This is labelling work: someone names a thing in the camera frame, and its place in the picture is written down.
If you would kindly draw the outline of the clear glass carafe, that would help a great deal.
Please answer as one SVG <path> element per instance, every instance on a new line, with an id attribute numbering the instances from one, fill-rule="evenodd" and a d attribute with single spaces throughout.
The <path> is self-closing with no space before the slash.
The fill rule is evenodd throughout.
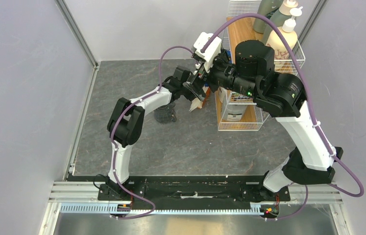
<path id="1" fill-rule="evenodd" d="M 169 107 L 158 108 L 154 110 L 154 118 L 162 124 L 176 122 L 175 109 Z"/>

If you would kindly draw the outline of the dark transparent coffee dripper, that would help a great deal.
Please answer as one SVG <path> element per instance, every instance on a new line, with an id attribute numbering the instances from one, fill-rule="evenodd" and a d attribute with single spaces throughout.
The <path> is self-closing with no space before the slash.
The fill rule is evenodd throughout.
<path id="1" fill-rule="evenodd" d="M 154 110 L 154 118 L 160 121 L 172 120 L 175 115 L 175 103 L 171 102 Z"/>

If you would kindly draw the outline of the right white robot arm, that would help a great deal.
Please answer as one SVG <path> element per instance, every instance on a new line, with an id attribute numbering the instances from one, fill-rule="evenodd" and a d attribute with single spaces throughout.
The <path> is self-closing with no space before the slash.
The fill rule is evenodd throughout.
<path id="1" fill-rule="evenodd" d="M 235 48 L 230 62 L 218 39 L 207 49 L 199 47 L 194 58 L 204 70 L 198 76 L 209 86 L 250 97 L 262 110 L 275 118 L 288 132 L 295 149 L 277 168 L 267 172 L 258 186 L 263 200 L 292 183 L 301 185 L 330 184 L 335 170 L 334 159 L 312 123 L 302 81 L 290 73 L 274 70 L 274 49 L 257 40 L 247 40 Z"/>

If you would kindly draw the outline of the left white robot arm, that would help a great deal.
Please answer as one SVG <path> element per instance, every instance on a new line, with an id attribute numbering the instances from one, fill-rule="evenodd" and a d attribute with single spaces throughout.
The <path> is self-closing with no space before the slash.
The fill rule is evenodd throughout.
<path id="1" fill-rule="evenodd" d="M 111 168 L 106 180 L 110 194 L 117 200 L 128 196 L 129 187 L 124 182 L 129 178 L 129 161 L 133 145 L 141 136 L 144 118 L 156 109 L 184 96 L 187 100 L 205 97 L 205 69 L 191 72 L 178 66 L 172 76 L 167 77 L 154 90 L 134 99 L 120 98 L 107 124 L 112 144 Z"/>

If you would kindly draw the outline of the stack of paper filters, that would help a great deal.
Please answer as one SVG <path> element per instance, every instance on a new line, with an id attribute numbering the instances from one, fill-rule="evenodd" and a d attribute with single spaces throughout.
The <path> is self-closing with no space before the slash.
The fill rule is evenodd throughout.
<path id="1" fill-rule="evenodd" d="M 210 96 L 210 88 L 208 86 L 204 86 L 203 87 L 203 91 L 205 92 L 205 98 L 201 101 L 198 98 L 195 98 L 192 102 L 191 102 L 191 106 L 189 108 L 189 112 L 192 112 L 195 109 L 202 109 L 203 105 L 206 103 L 208 97 Z"/>

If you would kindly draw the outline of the cream pump bottle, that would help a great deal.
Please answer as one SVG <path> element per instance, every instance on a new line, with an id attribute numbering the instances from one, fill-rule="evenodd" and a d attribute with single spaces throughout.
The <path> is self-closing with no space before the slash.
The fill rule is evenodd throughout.
<path id="1" fill-rule="evenodd" d="M 282 34 L 291 49 L 295 47 L 298 41 L 298 35 L 295 31 L 295 26 L 295 17 L 291 17 L 285 20 L 281 27 L 278 27 L 280 33 Z M 275 60 L 287 60 L 289 58 L 289 53 L 283 41 L 274 30 L 269 34 L 266 46 L 271 47 L 274 50 Z"/>

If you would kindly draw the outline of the dark green bottle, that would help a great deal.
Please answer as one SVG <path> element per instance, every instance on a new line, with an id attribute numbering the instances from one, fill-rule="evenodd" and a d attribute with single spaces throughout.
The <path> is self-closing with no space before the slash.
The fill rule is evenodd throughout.
<path id="1" fill-rule="evenodd" d="M 269 19 L 274 14 L 274 12 L 279 9 L 282 2 L 282 0 L 262 0 L 257 13 Z M 266 23 L 263 20 L 258 18 L 254 20 L 253 30 L 255 32 L 263 34 L 265 28 Z"/>

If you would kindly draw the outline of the green pump bottle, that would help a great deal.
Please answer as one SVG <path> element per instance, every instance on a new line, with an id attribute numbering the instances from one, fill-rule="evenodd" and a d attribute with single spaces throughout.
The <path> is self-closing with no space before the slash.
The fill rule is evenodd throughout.
<path id="1" fill-rule="evenodd" d="M 296 0 L 284 0 L 280 7 L 273 13 L 270 20 L 277 26 L 281 27 L 285 20 L 291 17 L 290 10 L 298 7 L 298 1 Z M 267 43 L 272 28 L 267 24 L 264 30 L 262 42 Z"/>

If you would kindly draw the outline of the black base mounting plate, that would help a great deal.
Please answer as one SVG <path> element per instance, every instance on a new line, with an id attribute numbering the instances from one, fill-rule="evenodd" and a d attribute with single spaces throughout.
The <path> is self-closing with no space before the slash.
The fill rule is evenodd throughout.
<path id="1" fill-rule="evenodd" d="M 130 176 L 121 189 L 112 180 L 99 187 L 99 201 L 131 204 L 134 210 L 235 210 L 250 203 L 291 200 L 288 187 L 266 190 L 260 176 Z"/>

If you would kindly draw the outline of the aluminium frame rail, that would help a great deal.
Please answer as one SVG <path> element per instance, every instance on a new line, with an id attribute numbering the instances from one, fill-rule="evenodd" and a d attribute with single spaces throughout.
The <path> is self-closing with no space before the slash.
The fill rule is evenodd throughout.
<path id="1" fill-rule="evenodd" d="M 280 216 L 264 218 L 270 202 L 202 196 L 147 203 L 102 201 L 90 182 L 55 182 L 39 233 L 42 235 L 350 235 L 342 197 L 323 186 L 290 186 Z"/>

